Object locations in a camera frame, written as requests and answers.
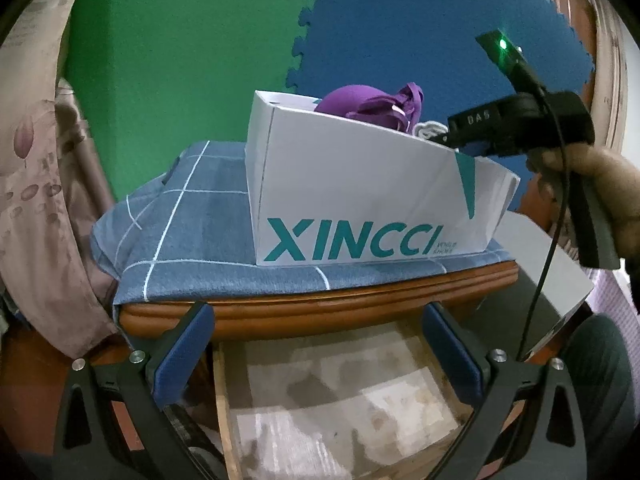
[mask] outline white stripe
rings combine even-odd
[[[167,189],[162,193],[171,193],[172,191],[180,191],[182,193],[238,193],[242,195],[246,195],[246,191],[222,191],[215,189]]]
[[[199,155],[187,155],[185,158],[193,158]],[[225,160],[244,160],[244,156],[231,156],[231,155],[203,155],[204,158],[224,158]]]
[[[142,211],[140,211],[140,213],[137,214],[136,220],[138,220],[138,218],[140,218],[142,216],[142,213],[145,212],[146,208],[148,208],[150,205],[152,205],[153,202],[154,201],[152,200],[151,202],[149,202],[147,205],[145,205],[142,208]],[[116,247],[116,253],[115,253],[114,257],[113,257],[113,265],[114,266],[116,266],[118,264],[118,253],[120,252],[120,247],[122,246],[122,243],[123,243],[124,239],[129,234],[129,231],[131,231],[132,229],[133,229],[133,224],[129,224],[129,227],[127,228],[126,231],[124,231],[124,234],[122,235],[122,238],[118,242],[118,246]]]
[[[196,159],[196,162],[194,163],[193,168],[191,168],[191,173],[187,177],[187,180],[185,181],[184,186],[182,187],[182,192],[180,193],[180,195],[178,195],[178,200],[175,201],[174,209],[171,211],[171,215],[169,216],[169,220],[166,223],[166,227],[164,228],[164,232],[162,232],[162,236],[160,237],[160,241],[158,242],[158,247],[156,248],[156,254],[154,254],[154,259],[153,259],[151,265],[149,266],[149,272],[146,274],[145,285],[142,288],[142,296],[143,296],[143,298],[145,300],[145,303],[148,301],[148,298],[146,296],[146,287],[149,284],[149,277],[151,276],[151,272],[154,270],[154,266],[156,264],[156,261],[158,260],[158,254],[160,254],[160,249],[162,248],[162,244],[164,243],[164,238],[166,237],[166,233],[169,230],[169,226],[171,225],[171,222],[174,219],[175,212],[178,209],[178,206],[180,205],[180,200],[182,200],[182,196],[184,195],[184,190],[187,189],[187,186],[189,185],[189,181],[191,180],[191,177],[193,176],[193,172],[196,171],[196,167],[197,167],[198,163],[200,162],[200,159],[202,158],[202,155],[204,154],[205,150],[207,149],[207,146],[209,145],[209,143],[210,143],[210,140],[208,140],[207,143],[204,145],[204,148],[200,152],[200,156]]]
[[[431,260],[431,261],[432,261],[434,264],[438,264],[439,266],[441,266],[441,267],[442,267],[442,270],[444,270],[444,274],[446,274],[447,272],[449,272],[449,271],[447,270],[447,267],[445,267],[445,266],[444,266],[443,264],[441,264],[439,261],[437,261],[437,260]]]
[[[133,218],[133,215],[131,214],[131,206],[129,205],[129,195],[127,195],[127,212],[129,213],[129,218],[131,218],[131,221],[134,223],[134,225],[142,231],[142,227],[140,227],[138,222],[136,222],[136,219]]]
[[[239,266],[239,267],[255,267],[255,268],[260,268],[256,265],[253,264],[239,264],[237,262],[217,262],[215,260],[195,260],[195,259],[191,259],[191,258],[178,258],[177,260],[140,260],[139,262],[135,262],[134,264],[131,264],[130,266],[127,266],[126,269],[124,269],[123,272],[131,269],[132,267],[137,267],[138,265],[144,265],[144,264],[156,264],[156,265],[160,265],[160,264],[219,264],[219,265],[232,265],[232,266]]]
[[[331,290],[331,285],[329,285],[329,280],[324,275],[324,272],[320,270],[320,267],[315,267],[315,269],[318,271],[318,274],[320,274],[320,276],[322,277],[322,280],[324,281],[324,288],[326,290]]]

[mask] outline green foam mat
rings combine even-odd
[[[245,140],[285,91],[308,0],[76,0],[66,77],[118,200],[196,140]]]

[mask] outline blue tablecloth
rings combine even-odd
[[[243,142],[193,144],[95,224],[92,253],[114,304],[317,292],[512,260],[495,241],[467,256],[308,267],[255,265]]]

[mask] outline blue gripper pad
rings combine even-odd
[[[488,380],[488,362],[471,355],[434,303],[422,311],[422,333],[460,402],[478,408]],[[482,361],[486,370],[481,368]]]
[[[210,341],[215,318],[213,307],[195,303],[180,323],[165,332],[146,365],[146,381],[160,409],[180,400],[198,359]]]

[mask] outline purple cloth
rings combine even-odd
[[[422,89],[409,83],[396,95],[366,85],[348,85],[325,96],[316,112],[377,124],[412,134],[422,111]]]
[[[609,317],[625,342],[631,364],[637,422],[640,419],[640,317],[611,270],[585,269],[585,272],[593,282],[587,304],[594,314]]]

